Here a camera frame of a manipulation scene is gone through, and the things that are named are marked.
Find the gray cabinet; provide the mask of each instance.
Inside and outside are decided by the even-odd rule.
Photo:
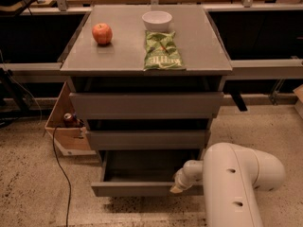
[[[144,71],[141,15],[150,9],[94,7],[62,67],[70,77],[70,99],[102,166],[101,179],[92,183],[97,196],[171,195],[173,174],[187,160],[201,157],[231,72],[200,6],[159,7],[174,18],[175,41],[187,70]],[[132,26],[121,29],[113,14]],[[101,15],[116,36],[105,47],[94,44],[90,35]],[[135,43],[129,46],[129,40]],[[203,188],[197,183],[184,194],[201,195]]]

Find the drawer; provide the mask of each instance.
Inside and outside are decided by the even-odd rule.
[[[82,119],[210,118],[223,93],[70,94]]]
[[[71,77],[78,93],[151,93],[151,92],[216,92],[222,76],[164,76],[154,71],[141,76],[76,76]]]
[[[203,148],[210,131],[89,131],[95,150]]]
[[[101,183],[91,184],[96,197],[148,197],[148,196],[202,196],[202,183],[195,183],[183,193],[173,194],[169,190],[173,182]]]
[[[188,149],[109,150],[101,181],[91,186],[98,197],[175,196],[169,192],[173,175],[197,155],[198,150]],[[181,195],[203,195],[202,182]]]

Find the open drawer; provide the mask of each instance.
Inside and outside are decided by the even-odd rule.
[[[210,118],[223,93],[71,93],[82,119]]]
[[[101,181],[92,183],[92,188],[98,197],[174,196],[169,192],[173,175],[187,160],[197,159],[198,151],[106,151]],[[202,182],[181,195],[203,195]]]

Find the cabinet top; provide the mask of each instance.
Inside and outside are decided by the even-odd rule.
[[[172,15],[170,30],[187,68],[185,71],[144,71],[145,26],[142,15],[152,9]],[[106,23],[113,30],[110,44],[98,45],[92,27]],[[232,70],[207,15],[200,5],[95,6],[63,66],[70,76],[96,75],[226,75]]]

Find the snack bag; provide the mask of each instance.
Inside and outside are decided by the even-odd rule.
[[[144,70],[185,70],[182,58],[173,41],[175,32],[146,31]]]

